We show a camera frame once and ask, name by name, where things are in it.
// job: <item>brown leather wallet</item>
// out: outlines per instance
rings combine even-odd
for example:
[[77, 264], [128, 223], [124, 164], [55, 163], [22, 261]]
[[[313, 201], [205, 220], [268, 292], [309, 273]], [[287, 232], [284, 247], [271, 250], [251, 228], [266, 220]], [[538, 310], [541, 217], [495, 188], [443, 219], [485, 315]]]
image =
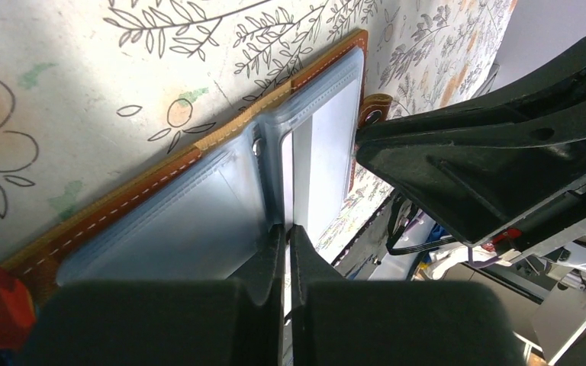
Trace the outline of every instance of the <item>brown leather wallet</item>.
[[[367, 38], [368, 34], [365, 30], [353, 32], [349, 37], [332, 47], [320, 59], [258, 100], [228, 124], [193, 145], [176, 152], [158, 165], [148, 169], [94, 204], [81, 210], [75, 216], [52, 228], [2, 263], [2, 266], [11, 274], [20, 278], [30, 290], [34, 300], [43, 304], [56, 290], [55, 277], [57, 270], [69, 253], [146, 201], [175, 177], [195, 164], [201, 157], [209, 153], [214, 147], [235, 137], [258, 113], [280, 105], [288, 96], [309, 83], [310, 80], [334, 64], [345, 53], [355, 47], [362, 49], [365, 53]], [[389, 109], [389, 105], [385, 109], [382, 104], [380, 98], [365, 98], [361, 110], [370, 111], [373, 108], [381, 108], [386, 111]], [[363, 115], [367, 116], [367, 114], [361, 112], [359, 124], [363, 121]]]

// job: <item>tablecloth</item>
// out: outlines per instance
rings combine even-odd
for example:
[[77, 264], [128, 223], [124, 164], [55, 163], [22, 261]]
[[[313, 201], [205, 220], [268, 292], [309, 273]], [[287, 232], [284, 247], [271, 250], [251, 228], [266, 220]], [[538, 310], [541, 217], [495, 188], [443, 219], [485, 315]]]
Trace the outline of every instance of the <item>tablecloth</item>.
[[[0, 0], [0, 261], [221, 126], [351, 30], [394, 117], [470, 98], [516, 0]], [[317, 244], [390, 188], [362, 168]]]

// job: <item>wall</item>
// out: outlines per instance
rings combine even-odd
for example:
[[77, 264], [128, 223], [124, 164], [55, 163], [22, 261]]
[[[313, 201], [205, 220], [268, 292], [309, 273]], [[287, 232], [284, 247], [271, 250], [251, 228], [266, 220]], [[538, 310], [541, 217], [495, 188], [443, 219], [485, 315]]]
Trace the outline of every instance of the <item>wall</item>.
[[496, 63], [493, 89], [525, 76], [586, 36], [586, 0], [519, 0]]

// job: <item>black plastic part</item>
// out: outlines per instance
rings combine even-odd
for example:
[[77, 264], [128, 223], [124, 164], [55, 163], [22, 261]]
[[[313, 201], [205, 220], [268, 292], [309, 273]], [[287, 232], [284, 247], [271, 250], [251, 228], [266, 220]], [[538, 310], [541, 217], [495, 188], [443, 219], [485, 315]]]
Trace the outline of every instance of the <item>black plastic part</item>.
[[458, 241], [514, 227], [546, 254], [586, 233], [586, 38], [521, 80], [356, 135], [357, 160]]
[[[480, 284], [347, 281], [300, 226], [290, 236], [296, 366], [522, 365], [499, 300]], [[224, 281], [91, 281], [42, 309], [21, 364], [282, 363], [285, 233]]]

